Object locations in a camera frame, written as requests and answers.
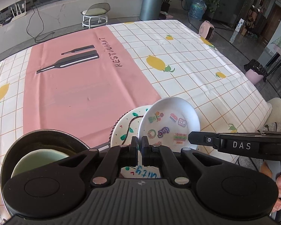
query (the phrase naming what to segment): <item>pink trash bin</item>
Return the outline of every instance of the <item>pink trash bin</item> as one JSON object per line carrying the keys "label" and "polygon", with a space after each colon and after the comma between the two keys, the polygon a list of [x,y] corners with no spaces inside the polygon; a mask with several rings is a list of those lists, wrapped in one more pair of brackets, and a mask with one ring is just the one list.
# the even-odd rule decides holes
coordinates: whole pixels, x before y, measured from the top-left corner
{"label": "pink trash bin", "polygon": [[248,80],[251,81],[252,84],[256,85],[260,80],[263,79],[263,75],[260,75],[258,73],[256,73],[255,71],[253,71],[252,69],[249,69],[245,76],[248,78]]}

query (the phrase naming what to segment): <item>door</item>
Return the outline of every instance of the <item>door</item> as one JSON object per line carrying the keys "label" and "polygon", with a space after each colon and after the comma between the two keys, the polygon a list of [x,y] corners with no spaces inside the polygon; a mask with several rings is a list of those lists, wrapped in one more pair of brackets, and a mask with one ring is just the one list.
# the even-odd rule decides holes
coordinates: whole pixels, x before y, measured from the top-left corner
{"label": "door", "polygon": [[266,26],[264,27],[263,31],[261,32],[261,42],[265,46],[269,43],[270,39],[273,37],[278,25],[281,21],[281,7],[275,5],[273,11],[268,19]]}

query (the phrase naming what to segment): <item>decorated plate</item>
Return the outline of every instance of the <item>decorated plate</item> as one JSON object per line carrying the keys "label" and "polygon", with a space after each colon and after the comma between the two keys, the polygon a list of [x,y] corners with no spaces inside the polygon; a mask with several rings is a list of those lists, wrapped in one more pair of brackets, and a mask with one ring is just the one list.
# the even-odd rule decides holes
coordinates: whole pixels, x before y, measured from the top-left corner
{"label": "decorated plate", "polygon": [[195,109],[179,97],[163,98],[148,109],[141,120],[138,139],[147,136],[149,144],[168,146],[174,152],[184,147],[197,149],[188,141],[191,131],[200,131]]}
{"label": "decorated plate", "polygon": [[[138,129],[143,115],[150,109],[151,105],[137,107],[124,116],[116,123],[111,134],[110,146],[129,145],[132,136],[138,135]],[[125,178],[155,179],[160,178],[160,173],[156,167],[144,167],[141,161],[141,153],[138,151],[138,166],[124,167],[121,174]]]}

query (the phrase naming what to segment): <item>black trash bag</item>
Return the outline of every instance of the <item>black trash bag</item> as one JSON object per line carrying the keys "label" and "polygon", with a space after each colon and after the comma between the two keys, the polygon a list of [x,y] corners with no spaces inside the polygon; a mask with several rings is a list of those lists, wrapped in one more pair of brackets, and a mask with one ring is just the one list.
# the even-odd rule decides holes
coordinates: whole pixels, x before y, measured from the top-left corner
{"label": "black trash bag", "polygon": [[249,71],[252,69],[254,72],[258,73],[259,75],[263,75],[263,81],[266,81],[266,77],[268,76],[267,71],[265,68],[255,59],[252,59],[248,64],[244,65],[245,71]]}

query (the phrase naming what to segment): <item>human hand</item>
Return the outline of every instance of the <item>human hand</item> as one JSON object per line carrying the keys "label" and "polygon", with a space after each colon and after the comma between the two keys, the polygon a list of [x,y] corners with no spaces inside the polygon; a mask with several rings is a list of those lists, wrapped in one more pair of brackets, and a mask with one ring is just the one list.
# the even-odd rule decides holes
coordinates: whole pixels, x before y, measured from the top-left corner
{"label": "human hand", "polygon": [[[261,168],[260,168],[260,172],[267,175],[268,177],[272,178],[272,172],[271,170],[268,168],[266,162],[263,162]],[[273,207],[272,212],[276,212],[281,210],[281,200],[279,198],[281,198],[281,176],[279,176],[276,180],[276,184],[278,186],[278,190],[279,190],[279,195],[278,195],[278,199]]]}

